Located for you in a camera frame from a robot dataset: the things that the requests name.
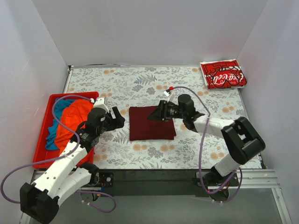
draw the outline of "patterned mat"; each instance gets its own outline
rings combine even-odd
[[[174,140],[129,141],[130,106],[158,105],[166,99],[163,91],[170,86],[187,86],[195,91],[211,111],[212,117],[237,119],[245,111],[237,89],[209,90],[198,67],[118,67],[74,69],[68,93],[97,91],[107,97],[109,108],[117,106],[126,119],[125,126],[106,132],[95,148],[94,164],[109,169],[192,169],[198,167],[201,133],[186,129],[175,119]],[[188,90],[175,90],[178,95],[190,94],[197,111],[206,113],[200,102]],[[223,139],[206,135],[202,167],[211,168],[228,153]],[[255,157],[243,168],[261,168]]]

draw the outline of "dark red towel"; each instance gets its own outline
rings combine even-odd
[[[173,140],[176,136],[173,120],[168,122],[147,120],[157,106],[130,107],[130,141],[167,139]]]

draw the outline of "white wall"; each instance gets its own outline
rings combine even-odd
[[[238,61],[248,79],[242,91],[249,118],[274,168],[293,223],[299,223],[299,2],[269,0]]]
[[[236,58],[267,0],[33,0],[67,65]]]
[[[62,92],[67,66],[31,0],[0,0],[0,180],[32,162],[49,95]],[[32,168],[7,180],[8,196],[31,180]],[[19,223],[19,204],[0,196],[0,222]]]

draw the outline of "orange cloth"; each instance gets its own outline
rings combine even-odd
[[[93,108],[93,104],[85,99],[78,99],[73,102],[69,107],[65,108],[60,122],[66,125],[73,131],[76,131],[79,124],[87,120],[87,115],[90,110]],[[70,138],[73,136],[73,133],[66,130],[61,125],[58,125],[56,138],[54,140],[55,145],[59,149],[59,155],[64,151],[67,143]],[[86,162],[86,157],[81,160],[81,162]]]

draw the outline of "folded cloth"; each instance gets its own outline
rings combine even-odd
[[[130,141],[134,140],[173,140],[176,136],[173,120],[168,122],[147,120],[157,106],[130,107]]]
[[[60,122],[71,130],[76,131],[78,125],[87,120],[87,115],[92,108],[93,104],[90,101],[86,99],[77,99],[69,107],[64,109]],[[59,155],[64,151],[72,136],[72,132],[61,125],[58,126],[57,136],[54,142],[59,149]]]
[[[57,117],[58,120],[61,119],[61,115],[62,115],[62,111],[70,106],[73,102],[75,101],[75,99],[61,99],[55,106],[54,108],[54,113],[55,116]],[[46,149],[47,150],[58,150],[57,146],[54,144],[54,140],[56,138],[56,132],[57,132],[57,128],[58,128],[58,122],[53,119],[53,125],[51,127],[48,128],[49,131],[49,135],[46,138],[47,140],[47,144],[46,144]]]

